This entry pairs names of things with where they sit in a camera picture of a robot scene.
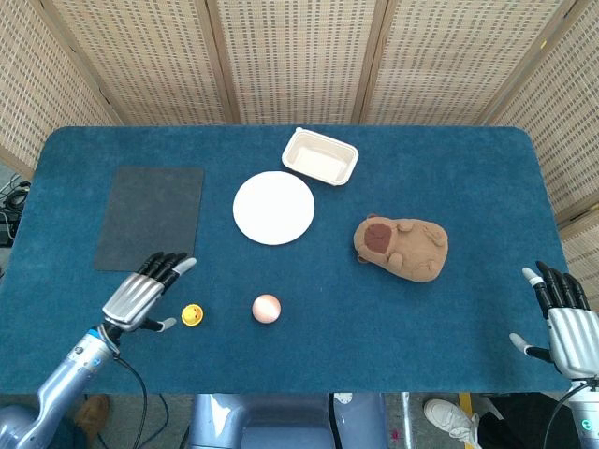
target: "brown stuffed animal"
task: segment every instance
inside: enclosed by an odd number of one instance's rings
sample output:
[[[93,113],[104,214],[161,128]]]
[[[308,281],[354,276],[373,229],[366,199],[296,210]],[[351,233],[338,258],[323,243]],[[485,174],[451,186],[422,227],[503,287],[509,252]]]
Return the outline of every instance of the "brown stuffed animal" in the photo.
[[[401,278],[428,282],[447,257],[447,233],[438,224],[369,215],[354,234],[358,260],[372,262]]]

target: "black mat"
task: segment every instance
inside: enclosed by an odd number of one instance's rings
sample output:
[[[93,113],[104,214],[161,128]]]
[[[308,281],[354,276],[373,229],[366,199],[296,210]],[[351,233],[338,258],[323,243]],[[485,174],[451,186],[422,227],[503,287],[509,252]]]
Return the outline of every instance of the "black mat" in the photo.
[[[198,167],[119,167],[95,268],[135,271],[140,260],[165,248],[193,254],[203,179]]]

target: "robotic arm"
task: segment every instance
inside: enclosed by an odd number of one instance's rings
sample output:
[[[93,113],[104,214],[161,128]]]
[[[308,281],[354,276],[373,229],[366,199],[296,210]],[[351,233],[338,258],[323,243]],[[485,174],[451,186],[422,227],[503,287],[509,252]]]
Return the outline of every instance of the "robotic arm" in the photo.
[[[556,407],[545,435],[548,441],[551,422],[562,403],[570,398],[582,449],[599,449],[599,316],[591,311],[580,283],[570,274],[561,274],[543,262],[522,273],[533,287],[547,320],[549,349],[532,346],[519,334],[510,340],[524,354],[553,363],[564,377],[572,381],[569,393]]]
[[[168,288],[196,264],[186,253],[153,254],[106,303],[104,322],[91,328],[58,369],[37,390],[39,414],[32,420],[16,406],[0,411],[0,449],[44,449],[68,407],[111,358],[120,357],[121,336],[134,330],[163,332],[174,318],[154,321],[150,309]]]

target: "white paper plate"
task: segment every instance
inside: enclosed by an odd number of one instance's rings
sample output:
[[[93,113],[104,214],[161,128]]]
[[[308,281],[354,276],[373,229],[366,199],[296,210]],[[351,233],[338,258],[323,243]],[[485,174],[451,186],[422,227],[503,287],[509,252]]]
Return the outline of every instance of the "white paper plate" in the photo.
[[[300,178],[265,171],[241,186],[233,201],[233,217],[249,239],[282,245],[306,232],[314,218],[314,197]]]

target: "shoe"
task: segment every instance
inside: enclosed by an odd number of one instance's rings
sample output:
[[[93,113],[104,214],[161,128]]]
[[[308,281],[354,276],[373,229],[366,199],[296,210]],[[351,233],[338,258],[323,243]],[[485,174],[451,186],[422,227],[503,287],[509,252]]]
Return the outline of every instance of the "shoe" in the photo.
[[[109,397],[106,395],[90,396],[75,414],[73,421],[80,427],[91,444],[109,419]]]
[[[478,444],[478,415],[475,413],[469,419],[464,410],[446,400],[431,399],[424,404],[424,415],[429,422],[451,438],[467,442],[475,449],[481,449]]]

